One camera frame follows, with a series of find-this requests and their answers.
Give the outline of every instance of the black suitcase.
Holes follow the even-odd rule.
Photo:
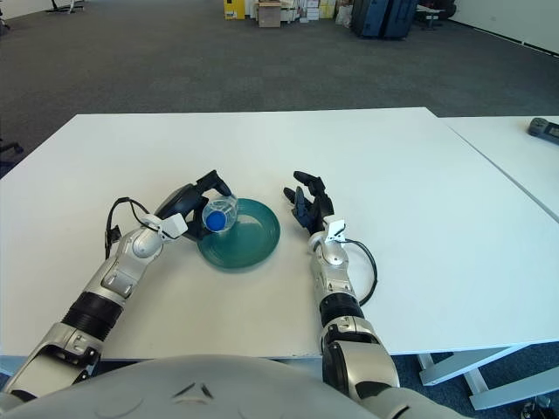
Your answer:
[[[351,29],[360,37],[379,37],[390,0],[354,0]]]
[[[392,0],[386,10],[380,36],[382,38],[407,37],[417,6],[418,0]]]
[[[354,0],[351,29],[360,37],[404,38],[418,0]]]

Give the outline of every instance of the teal plate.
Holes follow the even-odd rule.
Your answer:
[[[266,259],[280,240],[280,223],[271,209],[252,199],[238,200],[237,222],[198,242],[202,256],[225,269],[246,268]]]

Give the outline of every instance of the black cable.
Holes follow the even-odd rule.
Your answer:
[[[146,214],[149,214],[149,211],[146,209],[146,207],[144,207],[141,203],[137,202],[136,200],[129,198],[128,196],[123,196],[122,198],[117,199],[116,201],[114,201],[113,206],[108,211],[108,216],[107,216],[107,225],[105,228],[105,260],[107,260],[111,254],[111,248],[113,247],[113,243],[121,238],[121,232],[118,230],[118,226],[114,227],[114,229],[111,228],[113,225],[114,210],[116,210],[116,207],[118,207],[121,203],[130,204],[130,208],[132,208],[132,213],[134,214],[134,218],[143,227],[150,229],[152,231],[157,231],[157,229],[154,229],[153,227],[150,227],[149,225],[140,221],[140,218],[136,215],[136,211],[134,208],[135,205],[140,207],[140,209]]]
[[[344,243],[344,244],[354,244],[358,247],[361,248],[362,251],[365,252],[365,254],[367,255],[367,258],[370,261],[370,265],[373,268],[373,283],[369,288],[369,291],[367,292],[367,295],[365,295],[365,297],[363,297],[361,300],[359,300],[359,306],[364,306],[365,304],[367,304],[367,302],[370,300],[370,298],[373,296],[373,292],[375,292],[376,289],[376,284],[378,283],[378,271],[376,270],[376,262],[375,262],[375,258],[373,258],[372,253],[369,251],[369,249],[367,248],[367,246],[361,242],[358,242],[357,240],[350,240],[348,238],[345,239],[345,241],[340,241],[338,243]]]

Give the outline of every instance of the remote control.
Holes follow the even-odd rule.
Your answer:
[[[559,145],[559,125],[544,120],[543,118],[532,119],[528,127],[528,134]]]

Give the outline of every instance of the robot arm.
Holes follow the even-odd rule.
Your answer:
[[[12,403],[26,402],[88,378],[87,368],[100,358],[103,341],[121,315],[128,298],[163,245],[181,235],[200,240],[210,234],[202,224],[202,209],[208,202],[203,192],[231,191],[213,170],[177,191],[155,215],[139,221],[141,228],[121,238],[115,254],[93,275],[84,291],[61,322],[55,323],[24,365],[6,383],[2,397]],[[194,211],[194,218],[185,217]]]
[[[348,276],[345,221],[334,215],[320,177],[295,172],[301,187],[285,188],[293,215],[308,229],[314,299],[321,314],[322,380],[382,419],[461,418],[422,395],[400,388],[394,362],[365,319]]]

